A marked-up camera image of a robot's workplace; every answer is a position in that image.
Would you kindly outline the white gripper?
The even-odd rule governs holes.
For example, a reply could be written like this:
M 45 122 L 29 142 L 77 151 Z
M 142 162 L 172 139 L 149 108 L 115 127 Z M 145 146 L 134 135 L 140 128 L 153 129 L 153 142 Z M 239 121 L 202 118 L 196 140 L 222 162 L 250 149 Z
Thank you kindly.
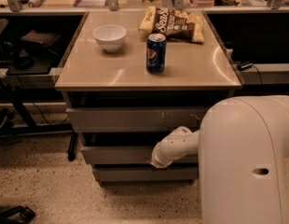
M 156 168 L 166 168 L 174 161 L 172 147 L 163 142 L 159 142 L 153 148 L 150 163 Z

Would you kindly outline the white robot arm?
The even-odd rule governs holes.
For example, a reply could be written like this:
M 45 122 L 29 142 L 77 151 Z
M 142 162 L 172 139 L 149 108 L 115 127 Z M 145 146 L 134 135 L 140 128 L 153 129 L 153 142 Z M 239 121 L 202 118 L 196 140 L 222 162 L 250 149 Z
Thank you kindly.
M 283 159 L 289 96 L 238 96 L 212 106 L 200 128 L 181 126 L 154 147 L 165 168 L 197 154 L 202 224 L 288 224 Z

